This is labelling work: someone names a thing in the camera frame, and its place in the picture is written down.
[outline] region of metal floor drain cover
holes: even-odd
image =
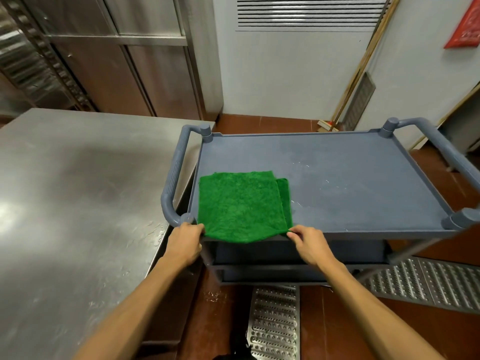
[[[372,275],[365,287],[377,297],[480,314],[480,268],[412,257]]]
[[[254,287],[247,339],[257,360],[300,360],[297,286]]]

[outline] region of person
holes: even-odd
[[[138,287],[102,321],[80,347],[75,360],[129,360],[135,356],[150,318],[175,277],[202,249],[202,224],[173,229],[165,254]],[[376,358],[385,360],[444,359],[399,316],[361,285],[330,250],[323,233],[297,225],[287,236],[302,259],[317,267],[353,315]]]

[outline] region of stainless steel table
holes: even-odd
[[[0,129],[2,358],[69,359],[147,275],[175,145],[200,123],[35,108]],[[200,143],[192,134],[176,204]]]

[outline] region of plastic cart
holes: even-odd
[[[453,212],[394,136],[416,125],[480,191],[479,171],[424,118],[389,118],[370,131],[222,135],[186,125],[180,135],[161,204],[172,226],[194,222],[198,182],[215,172],[272,170],[290,184],[294,224],[321,229],[336,258],[362,280],[435,242],[480,222],[480,211]],[[172,204],[190,132],[202,136],[188,212]],[[410,240],[392,252],[387,240]],[[275,236],[250,244],[202,239],[205,265],[222,284],[321,284],[322,274],[299,257],[293,243]]]

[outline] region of green towel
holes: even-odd
[[[285,234],[292,224],[289,181],[272,171],[214,173],[200,178],[198,223],[205,235],[249,243]]]

